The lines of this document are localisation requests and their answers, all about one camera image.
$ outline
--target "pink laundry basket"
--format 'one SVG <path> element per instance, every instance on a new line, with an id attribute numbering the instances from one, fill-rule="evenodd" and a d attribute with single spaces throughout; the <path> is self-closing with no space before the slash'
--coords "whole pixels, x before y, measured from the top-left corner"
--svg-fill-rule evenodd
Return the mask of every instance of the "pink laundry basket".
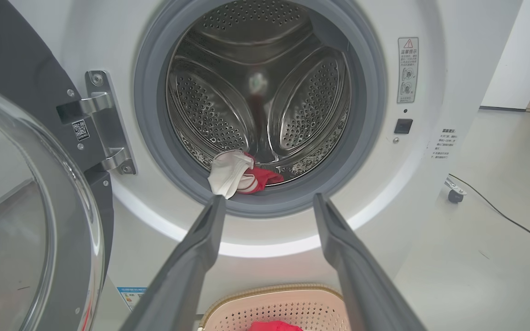
<path id="1" fill-rule="evenodd" d="M 304 331 L 347 331 L 343 297 L 326 285 L 262 287 L 227 296 L 213 304 L 199 331 L 247 331 L 255 321 L 281 320 Z"/>

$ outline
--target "black square latch hole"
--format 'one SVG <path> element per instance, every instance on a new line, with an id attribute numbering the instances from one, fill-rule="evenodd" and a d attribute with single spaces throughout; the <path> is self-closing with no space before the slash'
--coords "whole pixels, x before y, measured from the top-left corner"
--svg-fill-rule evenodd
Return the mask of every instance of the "black square latch hole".
<path id="1" fill-rule="evenodd" d="M 395 134 L 408 134 L 410 127 L 412 126 L 411 119 L 398 119 L 396 122 L 396 128 L 394 129 Z"/>

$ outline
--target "red and white garment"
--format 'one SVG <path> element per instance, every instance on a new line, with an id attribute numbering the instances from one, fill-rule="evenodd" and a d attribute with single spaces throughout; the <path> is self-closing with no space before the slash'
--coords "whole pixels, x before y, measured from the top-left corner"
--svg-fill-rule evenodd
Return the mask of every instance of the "red and white garment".
<path id="1" fill-rule="evenodd" d="M 258 168 L 254 163 L 252 156 L 238 149 L 216 155 L 208 177 L 212 193 L 229 199 L 235 192 L 255 193 L 264 190 L 267 184 L 283 182 L 280 174 Z"/>

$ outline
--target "power cord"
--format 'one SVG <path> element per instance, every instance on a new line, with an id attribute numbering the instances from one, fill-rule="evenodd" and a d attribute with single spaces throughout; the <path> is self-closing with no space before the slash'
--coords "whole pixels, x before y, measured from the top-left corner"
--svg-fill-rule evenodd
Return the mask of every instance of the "power cord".
<path id="1" fill-rule="evenodd" d="M 484 199 L 489 205 L 490 207 L 494 208 L 494 210 L 496 210 L 496 212 L 498 212 L 498 214 L 500 214 L 501 216 L 503 216 L 504 218 L 506 218 L 507 220 L 513 222 L 515 225 L 517 225 L 519 228 L 523 229 L 524 231 L 527 231 L 528 233 L 530 233 L 530 230 L 528 228 L 525 228 L 524 226 L 522 226 L 521 224 L 515 222 L 514 220 L 512 220 L 511 218 L 509 218 L 509 216 L 506 216 L 505 214 L 503 214 L 500 210 L 498 210 L 498 208 L 494 207 L 494 205 L 488 201 L 488 199 L 486 199 L 486 197 L 484 197 L 482 195 L 482 193 L 480 193 L 478 190 L 476 190 L 475 188 L 473 188 L 473 186 L 471 186 L 470 184 L 468 184 L 467 182 L 465 182 L 465 180 L 455 176 L 455 175 L 452 175 L 452 174 L 449 174 L 451 177 L 459 180 L 459 182 L 462 182 L 463 184 L 469 186 L 475 193 L 478 193 L 478 195 L 480 197 L 482 197 L 482 199 Z"/>

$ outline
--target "black wheel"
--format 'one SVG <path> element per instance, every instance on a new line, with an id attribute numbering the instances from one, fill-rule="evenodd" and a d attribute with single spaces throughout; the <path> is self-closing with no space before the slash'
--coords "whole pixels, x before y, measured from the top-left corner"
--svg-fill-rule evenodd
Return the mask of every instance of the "black wheel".
<path id="1" fill-rule="evenodd" d="M 449 191 L 449 200 L 452 203 L 460 203 L 461 201 L 463 201 L 463 195 L 461 195 L 460 193 L 457 193 L 454 190 L 451 190 Z"/>

